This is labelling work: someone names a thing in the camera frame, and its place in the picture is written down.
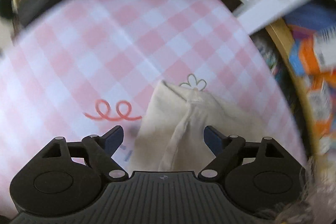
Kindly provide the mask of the beige t-shirt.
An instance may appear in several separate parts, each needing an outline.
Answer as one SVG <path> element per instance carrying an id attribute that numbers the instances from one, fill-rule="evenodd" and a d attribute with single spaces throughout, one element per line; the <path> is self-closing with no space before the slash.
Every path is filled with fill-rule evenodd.
<path id="1" fill-rule="evenodd" d="M 128 173 L 199 173 L 215 158 L 204 141 L 206 126 L 247 141 L 260 141 L 266 132 L 261 119 L 235 104 L 208 92 L 159 82 L 142 118 Z"/>

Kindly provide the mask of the pink checkered desk mat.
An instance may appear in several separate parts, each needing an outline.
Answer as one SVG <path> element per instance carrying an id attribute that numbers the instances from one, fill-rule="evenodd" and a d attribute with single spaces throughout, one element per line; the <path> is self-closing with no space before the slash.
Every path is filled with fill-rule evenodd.
<path id="1" fill-rule="evenodd" d="M 1 215 L 17 214 L 10 182 L 56 136 L 78 141 L 119 124 L 125 165 L 160 80 L 252 112 L 306 162 L 276 80 L 221 0 L 64 0 L 1 60 Z"/>

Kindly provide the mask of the orange blue white tall box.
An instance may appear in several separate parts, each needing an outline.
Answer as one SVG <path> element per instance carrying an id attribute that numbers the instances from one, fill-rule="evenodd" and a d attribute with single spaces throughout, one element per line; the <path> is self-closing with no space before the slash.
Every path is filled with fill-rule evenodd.
<path id="1" fill-rule="evenodd" d="M 296 41 L 288 60 L 298 76 L 335 71 L 335 26 Z"/>

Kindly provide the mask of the white wooden bookshelf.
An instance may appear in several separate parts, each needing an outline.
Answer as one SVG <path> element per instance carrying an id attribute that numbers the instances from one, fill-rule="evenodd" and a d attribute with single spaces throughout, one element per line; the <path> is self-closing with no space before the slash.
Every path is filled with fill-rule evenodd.
<path id="1" fill-rule="evenodd" d="M 261 35 L 273 42 L 273 53 L 280 60 L 276 80 L 284 93 L 300 133 L 306 156 L 313 155 L 313 120 L 305 85 L 306 76 L 295 74 L 289 54 L 296 41 L 335 25 L 335 0 L 226 0 L 226 5 L 252 36 Z"/>

